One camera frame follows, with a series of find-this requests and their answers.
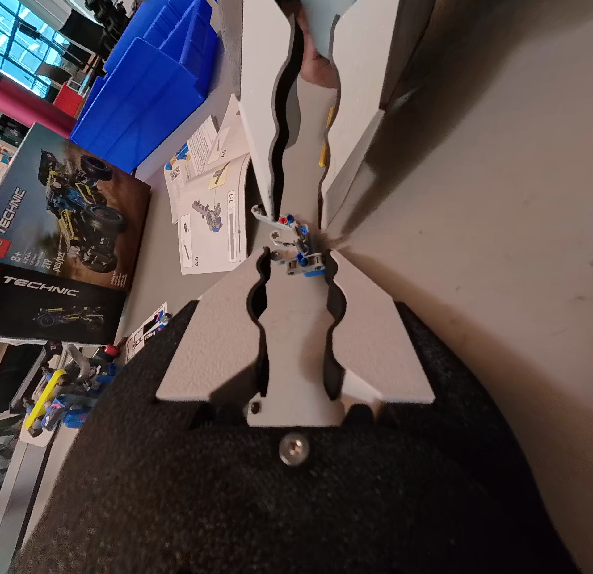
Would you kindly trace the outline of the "lego set cardboard box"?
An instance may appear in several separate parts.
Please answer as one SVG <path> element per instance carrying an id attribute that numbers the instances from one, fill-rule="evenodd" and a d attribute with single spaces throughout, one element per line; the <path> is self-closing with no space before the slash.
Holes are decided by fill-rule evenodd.
<path id="1" fill-rule="evenodd" d="M 114 343 L 150 197 L 34 124 L 1 178 L 1 341 Z"/>

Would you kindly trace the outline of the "grey and blue lego assembly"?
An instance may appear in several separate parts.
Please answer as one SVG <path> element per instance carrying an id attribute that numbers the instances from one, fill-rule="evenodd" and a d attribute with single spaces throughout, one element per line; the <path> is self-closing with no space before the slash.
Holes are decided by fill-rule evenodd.
<path id="1" fill-rule="evenodd" d="M 251 213 L 271 227 L 271 262 L 284 267 L 287 276 L 313 278 L 325 274 L 324 256 L 315 251 L 306 223 L 292 214 L 281 214 L 274 220 L 266 214 L 263 204 L 253 205 Z"/>

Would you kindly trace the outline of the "person's right hand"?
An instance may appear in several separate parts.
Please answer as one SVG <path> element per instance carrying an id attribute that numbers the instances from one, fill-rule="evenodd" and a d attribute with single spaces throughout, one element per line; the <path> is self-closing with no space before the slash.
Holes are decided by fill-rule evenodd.
<path id="1" fill-rule="evenodd" d="M 330 61 L 323 57 L 315 46 L 304 10 L 299 9 L 297 22 L 303 34 L 303 56 L 300 75 L 316 86 L 327 89 L 338 88 L 338 77 Z"/>

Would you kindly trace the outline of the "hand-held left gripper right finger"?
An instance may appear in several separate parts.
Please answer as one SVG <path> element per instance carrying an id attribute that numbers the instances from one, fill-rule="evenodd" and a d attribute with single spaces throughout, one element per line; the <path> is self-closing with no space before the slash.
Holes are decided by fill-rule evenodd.
<path id="1" fill-rule="evenodd" d="M 325 254 L 322 380 L 343 404 L 432 404 L 435 393 L 395 301 L 335 249 Z"/>

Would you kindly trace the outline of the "yellow lego panel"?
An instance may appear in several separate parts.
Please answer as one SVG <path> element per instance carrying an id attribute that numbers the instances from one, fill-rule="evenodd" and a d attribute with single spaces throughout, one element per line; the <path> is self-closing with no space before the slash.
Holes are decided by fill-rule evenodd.
<path id="1" fill-rule="evenodd" d="M 68 374 L 64 368 L 53 371 L 42 382 L 42 388 L 38 391 L 37 397 L 33 399 L 33 404 L 27 408 L 26 417 L 23 425 L 23 432 L 36 438 L 44 430 L 51 430 L 48 426 L 50 409 L 55 403 L 57 397 L 63 393 L 65 385 L 68 384 Z"/>

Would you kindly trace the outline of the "large window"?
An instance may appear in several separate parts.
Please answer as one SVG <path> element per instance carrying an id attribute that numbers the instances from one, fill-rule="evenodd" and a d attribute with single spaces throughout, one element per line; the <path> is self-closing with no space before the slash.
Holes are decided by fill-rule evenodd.
<path id="1" fill-rule="evenodd" d="M 42 38 L 29 37 L 19 28 L 26 22 Z M 58 89 L 47 77 L 36 74 L 41 64 L 61 66 L 70 42 L 18 0 L 1 0 L 1 72 L 45 99 Z"/>

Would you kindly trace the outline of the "lego sticker sheet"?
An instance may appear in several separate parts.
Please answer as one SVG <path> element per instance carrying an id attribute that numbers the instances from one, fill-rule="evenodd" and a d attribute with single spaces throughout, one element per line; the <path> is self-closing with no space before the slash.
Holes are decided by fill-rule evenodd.
<path id="1" fill-rule="evenodd" d="M 124 347 L 124 360 L 129 362 L 140 352 L 150 339 L 167 326 L 170 318 L 167 302 L 164 302 L 127 338 Z"/>

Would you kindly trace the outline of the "small printed leaflet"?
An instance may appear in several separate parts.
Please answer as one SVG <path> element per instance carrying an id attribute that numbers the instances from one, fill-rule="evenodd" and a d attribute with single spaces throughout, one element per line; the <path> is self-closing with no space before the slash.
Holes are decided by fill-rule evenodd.
<path id="1" fill-rule="evenodd" d="M 179 218 L 183 188 L 190 179 L 204 172 L 217 135 L 214 119 L 209 116 L 163 168 L 170 201 L 171 221 L 174 225 Z"/>

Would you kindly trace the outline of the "red sofa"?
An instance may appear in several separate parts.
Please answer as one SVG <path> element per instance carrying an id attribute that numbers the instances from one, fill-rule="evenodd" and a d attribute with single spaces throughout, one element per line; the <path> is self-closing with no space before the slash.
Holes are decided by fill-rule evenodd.
<path id="1" fill-rule="evenodd" d="M 40 124 L 66 139 L 77 123 L 54 104 L 2 73 L 1 113 L 28 127 Z"/>

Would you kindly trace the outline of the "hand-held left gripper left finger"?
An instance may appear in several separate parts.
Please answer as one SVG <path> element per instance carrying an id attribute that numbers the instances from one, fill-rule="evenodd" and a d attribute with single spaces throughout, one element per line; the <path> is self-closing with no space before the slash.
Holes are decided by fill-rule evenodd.
<path id="1" fill-rule="evenodd" d="M 266 396 L 270 366 L 259 318 L 270 277 L 271 250 L 263 247 L 199 298 L 157 399 L 242 408 L 257 394 Z"/>

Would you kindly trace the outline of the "open lego instruction booklet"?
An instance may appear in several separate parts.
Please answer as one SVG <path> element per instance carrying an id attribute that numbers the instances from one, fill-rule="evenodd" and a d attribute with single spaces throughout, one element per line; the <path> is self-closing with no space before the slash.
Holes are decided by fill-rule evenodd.
<path id="1" fill-rule="evenodd" d="M 205 160 L 204 170 L 182 187 L 177 205 L 182 274 L 229 272 L 248 256 L 251 155 L 234 94 Z"/>

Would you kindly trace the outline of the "yellow lego axle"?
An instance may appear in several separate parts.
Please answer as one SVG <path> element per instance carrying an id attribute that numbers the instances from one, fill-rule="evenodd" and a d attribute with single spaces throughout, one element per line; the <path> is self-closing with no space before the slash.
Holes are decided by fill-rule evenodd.
<path id="1" fill-rule="evenodd" d="M 320 159 L 318 162 L 319 166 L 321 168 L 325 168 L 327 166 L 327 161 L 328 161 L 328 157 L 329 157 L 328 133 L 329 133 L 331 124 L 333 122 L 334 111 L 335 111 L 335 106 L 331 106 L 329 109 L 328 117 L 327 117 L 326 128 L 325 128 L 324 137 L 323 137 L 323 141 L 322 141 L 322 148 L 321 148 L 321 152 L 320 152 Z"/>

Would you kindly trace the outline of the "grey parts tray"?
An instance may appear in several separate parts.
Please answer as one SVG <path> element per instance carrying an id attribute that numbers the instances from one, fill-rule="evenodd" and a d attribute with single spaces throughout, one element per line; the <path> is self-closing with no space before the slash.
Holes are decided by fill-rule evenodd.
<path id="1" fill-rule="evenodd" d="M 1 486 L 1 573 L 33 533 L 78 433 L 60 425 L 45 447 L 18 442 Z"/>

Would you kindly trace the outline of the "pile of loose lego parts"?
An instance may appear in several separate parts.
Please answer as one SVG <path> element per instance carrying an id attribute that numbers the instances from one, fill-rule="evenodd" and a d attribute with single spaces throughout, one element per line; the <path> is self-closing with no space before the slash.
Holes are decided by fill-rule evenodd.
<path id="1" fill-rule="evenodd" d="M 75 345 L 69 343 L 63 346 L 62 355 L 57 368 L 50 366 L 50 361 L 43 361 L 39 373 L 34 377 L 35 387 L 29 397 L 23 397 L 24 420 L 27 408 L 33 404 L 33 399 L 39 394 L 42 382 L 53 371 L 64 368 L 68 374 L 68 384 L 50 409 L 48 426 L 51 430 L 33 438 L 21 427 L 20 437 L 24 442 L 37 446 L 46 446 L 51 435 L 60 425 L 65 428 L 80 430 L 85 424 L 91 410 L 97 404 L 101 394 L 114 380 L 117 374 L 115 361 L 121 354 L 125 339 L 115 345 L 101 346 L 90 357 L 85 356 Z"/>

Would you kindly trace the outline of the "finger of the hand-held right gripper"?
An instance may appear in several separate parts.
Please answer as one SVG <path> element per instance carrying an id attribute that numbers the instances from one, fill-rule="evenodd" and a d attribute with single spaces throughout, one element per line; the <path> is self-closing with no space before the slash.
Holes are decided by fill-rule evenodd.
<path id="1" fill-rule="evenodd" d="M 242 0 L 239 108 L 266 215 L 277 219 L 289 138 L 287 102 L 300 73 L 304 36 L 279 0 Z"/>
<path id="2" fill-rule="evenodd" d="M 332 29 L 337 108 L 327 133 L 320 184 L 320 229 L 337 215 L 384 117 L 381 95 L 400 0 L 356 0 Z"/>

